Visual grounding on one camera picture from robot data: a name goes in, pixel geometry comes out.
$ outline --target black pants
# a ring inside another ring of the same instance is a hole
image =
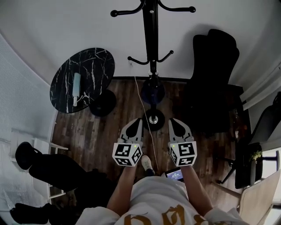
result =
[[[154,171],[152,169],[147,169],[145,171],[145,176],[146,177],[152,177],[152,176],[155,176],[155,173],[154,173]]]

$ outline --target marble tabletop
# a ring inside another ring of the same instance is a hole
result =
[[[89,48],[76,53],[62,64],[50,87],[50,100],[63,113],[80,111],[101,95],[111,82],[115,63],[111,53],[103,48]],[[80,96],[73,106],[74,74],[81,74]]]

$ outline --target forearm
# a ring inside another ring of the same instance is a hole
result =
[[[107,204],[107,208],[119,216],[124,215],[129,210],[136,169],[136,166],[124,168],[119,182]]]
[[[192,166],[181,167],[189,202],[201,216],[213,209],[211,199],[204,190]]]

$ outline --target person's left arm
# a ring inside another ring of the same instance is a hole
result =
[[[108,201],[107,208],[117,213],[119,216],[124,215],[130,208],[136,169],[136,166],[124,168],[118,184]]]

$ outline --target round table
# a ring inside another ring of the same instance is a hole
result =
[[[111,111],[116,104],[114,93],[106,90],[114,70],[113,56],[103,48],[89,48],[76,53],[62,64],[53,78],[50,87],[52,105],[62,113],[75,113],[90,106],[92,113],[103,116],[102,109]],[[73,106],[72,96],[75,73],[81,75],[77,106]]]

